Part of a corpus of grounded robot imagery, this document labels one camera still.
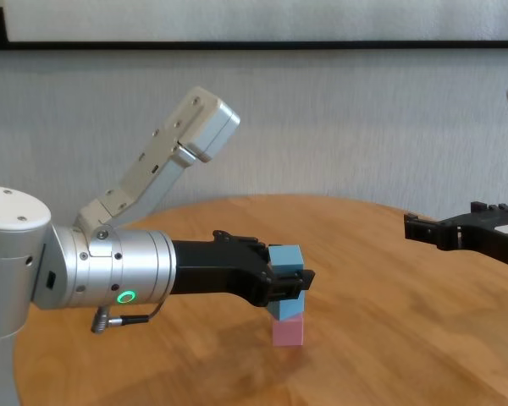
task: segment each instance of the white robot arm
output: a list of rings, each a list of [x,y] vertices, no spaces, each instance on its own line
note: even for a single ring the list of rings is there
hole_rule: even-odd
[[[508,205],[471,203],[470,213],[440,222],[405,214],[405,237],[439,250],[473,250],[508,265]]]
[[[196,87],[154,132],[122,180],[83,207],[71,227],[49,209],[0,187],[0,342],[25,324],[30,302],[44,310],[97,308],[91,330],[149,322],[170,294],[235,294],[252,305],[297,299],[310,270],[274,274],[268,247],[215,231],[213,241],[174,241],[161,230],[122,228],[148,215],[182,172],[209,162],[239,125],[215,95]],[[150,315],[112,317],[112,305],[155,304]],[[14,391],[11,357],[0,359],[0,393]],[[17,398],[0,404],[18,404]]]

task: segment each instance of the green indicator light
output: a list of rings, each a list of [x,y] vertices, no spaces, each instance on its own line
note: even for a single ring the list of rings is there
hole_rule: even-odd
[[[135,299],[135,292],[133,290],[125,290],[123,293],[121,293],[118,298],[117,298],[117,301],[120,303],[120,304],[125,304],[125,303],[129,303],[131,302],[132,300]]]

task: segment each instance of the pink block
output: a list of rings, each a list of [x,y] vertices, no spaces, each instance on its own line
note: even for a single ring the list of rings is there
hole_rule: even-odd
[[[303,345],[303,313],[273,321],[273,346]]]

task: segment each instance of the round table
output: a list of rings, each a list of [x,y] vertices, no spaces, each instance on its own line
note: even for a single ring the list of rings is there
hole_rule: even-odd
[[[508,405],[508,266],[405,240],[403,211],[254,196],[136,226],[299,244],[316,272],[304,345],[273,347],[268,312],[229,294],[171,296],[150,324],[101,336],[93,309],[32,306],[15,349],[24,406]]]

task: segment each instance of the blue block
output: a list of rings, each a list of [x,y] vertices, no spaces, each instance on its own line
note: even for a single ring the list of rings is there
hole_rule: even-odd
[[[305,291],[297,299],[269,302],[268,311],[278,321],[286,320],[305,311]]]
[[[299,271],[303,269],[303,256],[299,245],[280,245],[269,247],[271,267],[275,274],[280,272]],[[305,310],[305,291],[297,299],[270,302],[268,311],[278,321],[299,315]]]
[[[275,273],[303,269],[303,255],[301,255],[299,245],[275,245],[269,247],[269,258]]]

